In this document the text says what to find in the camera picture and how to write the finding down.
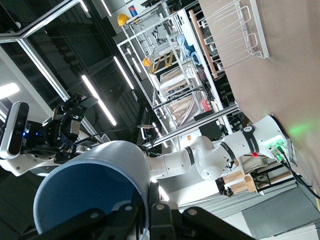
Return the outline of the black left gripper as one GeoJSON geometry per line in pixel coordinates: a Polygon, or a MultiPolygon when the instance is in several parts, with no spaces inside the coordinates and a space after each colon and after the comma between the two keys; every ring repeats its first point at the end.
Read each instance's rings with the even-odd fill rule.
{"type": "Polygon", "coordinates": [[[54,163],[62,165],[98,144],[96,138],[77,141],[84,108],[90,108],[98,101],[95,97],[76,93],[53,109],[51,120],[44,125],[44,139],[45,151],[54,155],[54,163]]]}

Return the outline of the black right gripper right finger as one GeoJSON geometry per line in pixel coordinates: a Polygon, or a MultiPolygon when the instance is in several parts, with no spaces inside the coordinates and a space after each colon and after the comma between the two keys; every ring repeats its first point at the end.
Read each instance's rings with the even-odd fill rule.
{"type": "Polygon", "coordinates": [[[159,183],[149,184],[149,233],[151,240],[250,240],[252,237],[201,207],[182,213],[160,201],[159,183]]]}

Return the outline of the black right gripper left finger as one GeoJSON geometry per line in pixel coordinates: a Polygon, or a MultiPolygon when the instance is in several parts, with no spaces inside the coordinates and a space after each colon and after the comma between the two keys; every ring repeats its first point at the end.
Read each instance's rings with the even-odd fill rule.
{"type": "Polygon", "coordinates": [[[25,240],[136,240],[141,231],[142,201],[137,197],[116,203],[111,212],[86,210],[43,233],[25,240]]]}

